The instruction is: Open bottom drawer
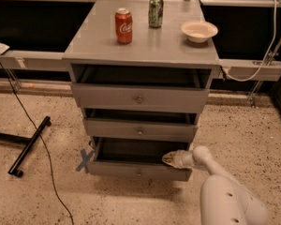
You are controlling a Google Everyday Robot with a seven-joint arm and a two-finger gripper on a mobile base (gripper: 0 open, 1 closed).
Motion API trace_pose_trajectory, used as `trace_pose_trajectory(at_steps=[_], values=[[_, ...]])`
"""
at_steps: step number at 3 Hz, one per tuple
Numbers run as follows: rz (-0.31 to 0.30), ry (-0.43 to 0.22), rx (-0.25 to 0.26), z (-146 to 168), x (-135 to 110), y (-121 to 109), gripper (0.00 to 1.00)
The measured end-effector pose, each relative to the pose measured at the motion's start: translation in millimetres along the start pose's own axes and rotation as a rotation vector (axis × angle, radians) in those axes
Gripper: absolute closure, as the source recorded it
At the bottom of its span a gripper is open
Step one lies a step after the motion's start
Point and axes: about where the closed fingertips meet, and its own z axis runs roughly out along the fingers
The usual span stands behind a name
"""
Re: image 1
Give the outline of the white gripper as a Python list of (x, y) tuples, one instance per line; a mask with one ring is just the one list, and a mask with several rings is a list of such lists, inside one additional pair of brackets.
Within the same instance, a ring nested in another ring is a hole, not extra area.
[(192, 152), (185, 150), (168, 152), (162, 159), (164, 164), (178, 169), (191, 168), (195, 164)]

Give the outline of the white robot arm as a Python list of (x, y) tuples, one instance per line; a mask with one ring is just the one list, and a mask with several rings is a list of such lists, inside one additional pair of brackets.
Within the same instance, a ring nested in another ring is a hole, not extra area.
[(176, 169), (193, 168), (209, 174), (200, 188), (201, 225), (267, 225), (265, 204), (227, 172), (207, 147), (169, 152), (162, 161)]

